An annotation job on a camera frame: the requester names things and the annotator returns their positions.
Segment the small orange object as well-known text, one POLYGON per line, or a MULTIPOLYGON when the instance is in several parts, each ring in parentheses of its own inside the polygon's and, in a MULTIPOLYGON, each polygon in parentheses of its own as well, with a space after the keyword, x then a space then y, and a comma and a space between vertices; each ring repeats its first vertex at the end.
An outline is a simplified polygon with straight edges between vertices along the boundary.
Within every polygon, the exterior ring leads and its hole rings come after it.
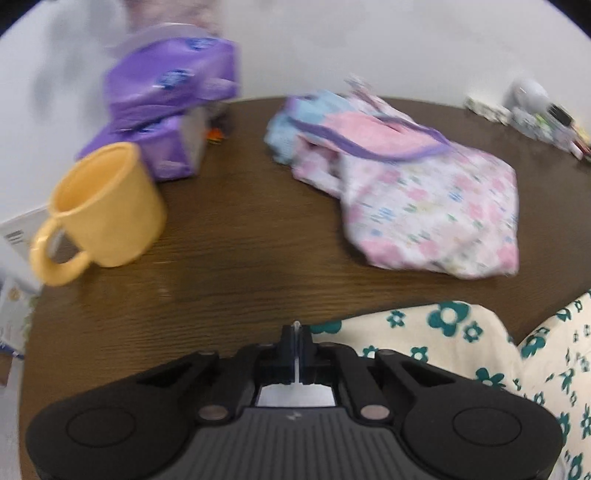
POLYGON ((221 144, 221 142, 225 139, 225 135, 221 129, 211 128, 211 130, 207 132, 206 139, 208 143, 221 144))

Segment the grey tin box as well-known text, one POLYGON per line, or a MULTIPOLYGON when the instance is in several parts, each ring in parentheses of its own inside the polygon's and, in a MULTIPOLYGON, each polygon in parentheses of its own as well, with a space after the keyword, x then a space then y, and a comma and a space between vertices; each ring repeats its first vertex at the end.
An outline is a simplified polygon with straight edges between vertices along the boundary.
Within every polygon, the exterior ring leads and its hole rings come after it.
POLYGON ((569 143, 571 131, 549 114, 532 114, 521 107, 512 110, 511 125, 529 138, 552 143, 569 143))

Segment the pink floral storage bag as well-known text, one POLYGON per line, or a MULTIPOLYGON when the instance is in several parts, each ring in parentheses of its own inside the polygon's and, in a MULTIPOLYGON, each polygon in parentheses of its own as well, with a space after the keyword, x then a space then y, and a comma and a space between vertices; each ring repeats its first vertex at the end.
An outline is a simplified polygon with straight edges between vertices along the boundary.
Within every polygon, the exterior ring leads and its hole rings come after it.
POLYGON ((295 179, 338 199, 346 240, 383 269, 516 274, 514 169, 415 122, 359 79, 349 88, 288 98, 264 136, 295 179))

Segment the purple tissue pack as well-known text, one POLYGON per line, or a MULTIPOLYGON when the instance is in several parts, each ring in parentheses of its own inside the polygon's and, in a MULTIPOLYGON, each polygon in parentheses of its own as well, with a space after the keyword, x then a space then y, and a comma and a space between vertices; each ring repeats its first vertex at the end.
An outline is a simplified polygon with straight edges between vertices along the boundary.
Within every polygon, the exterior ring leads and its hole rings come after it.
POLYGON ((125 56, 104 79, 111 126, 122 131, 235 98, 238 90, 238 47, 215 37, 154 42, 125 56))
POLYGON ((106 125, 78 154, 81 159, 112 143, 134 143, 155 181, 197 176, 208 132, 207 114, 202 107, 159 119, 135 130, 116 131, 106 125))

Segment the upper purple tissue pack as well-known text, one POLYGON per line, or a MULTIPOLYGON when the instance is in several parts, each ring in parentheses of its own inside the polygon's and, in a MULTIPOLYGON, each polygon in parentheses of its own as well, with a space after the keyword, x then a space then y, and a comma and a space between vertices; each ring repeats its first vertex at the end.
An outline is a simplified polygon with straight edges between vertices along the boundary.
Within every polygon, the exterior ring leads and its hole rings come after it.
POLYGON ((122 131, 235 98, 238 90, 238 47, 215 37, 154 42, 125 56, 104 79, 111 126, 122 131))

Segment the yellow mug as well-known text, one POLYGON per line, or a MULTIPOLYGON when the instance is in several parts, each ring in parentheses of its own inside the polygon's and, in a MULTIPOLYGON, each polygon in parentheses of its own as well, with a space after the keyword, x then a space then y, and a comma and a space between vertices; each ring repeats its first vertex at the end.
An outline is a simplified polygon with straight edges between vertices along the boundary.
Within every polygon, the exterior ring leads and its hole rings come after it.
POLYGON ((48 212, 29 253, 33 272, 47 286, 65 285, 91 264, 115 268, 136 260, 166 221, 164 201, 139 147, 129 142, 106 145, 77 161, 53 190, 48 212), (58 231, 78 248, 63 263, 48 253, 58 231))

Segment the black small device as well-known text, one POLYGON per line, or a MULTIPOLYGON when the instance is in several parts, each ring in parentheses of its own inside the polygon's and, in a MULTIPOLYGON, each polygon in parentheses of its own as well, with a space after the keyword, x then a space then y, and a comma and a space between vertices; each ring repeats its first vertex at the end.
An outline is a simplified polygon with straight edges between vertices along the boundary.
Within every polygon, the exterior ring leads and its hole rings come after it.
POLYGON ((554 121, 565 128, 570 128, 573 123, 573 117, 562 107, 554 103, 548 106, 547 113, 554 121))

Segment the lower purple tissue pack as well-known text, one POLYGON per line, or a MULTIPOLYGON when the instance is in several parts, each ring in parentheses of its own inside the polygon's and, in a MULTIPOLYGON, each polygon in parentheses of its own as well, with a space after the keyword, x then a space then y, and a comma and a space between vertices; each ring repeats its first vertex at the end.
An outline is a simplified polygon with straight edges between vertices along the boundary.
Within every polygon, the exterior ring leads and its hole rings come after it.
POLYGON ((134 143, 155 181, 197 176, 208 132, 207 114, 202 107, 159 119, 135 130, 116 131, 106 125, 78 154, 81 159, 112 143, 134 143))

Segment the white paper box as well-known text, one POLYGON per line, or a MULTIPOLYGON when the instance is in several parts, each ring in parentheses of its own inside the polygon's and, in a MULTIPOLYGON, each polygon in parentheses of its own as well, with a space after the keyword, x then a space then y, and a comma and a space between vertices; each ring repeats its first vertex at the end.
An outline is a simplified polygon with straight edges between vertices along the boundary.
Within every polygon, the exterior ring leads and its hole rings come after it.
POLYGON ((38 208, 1 224, 1 281, 12 278, 31 292, 43 288, 31 269, 29 250, 34 235, 47 217, 47 210, 38 208))

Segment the cream green flower shirt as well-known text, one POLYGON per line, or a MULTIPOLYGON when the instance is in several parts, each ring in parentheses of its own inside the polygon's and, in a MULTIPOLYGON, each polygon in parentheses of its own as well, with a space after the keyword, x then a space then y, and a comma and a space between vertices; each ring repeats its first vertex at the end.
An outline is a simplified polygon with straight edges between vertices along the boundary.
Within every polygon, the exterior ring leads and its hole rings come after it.
POLYGON ((335 342, 372 358, 391 349, 504 389, 549 410, 563 449, 551 476, 590 476, 590 296, 583 294, 514 342, 499 317, 477 304, 437 304, 370 313, 311 326, 317 342, 335 342))

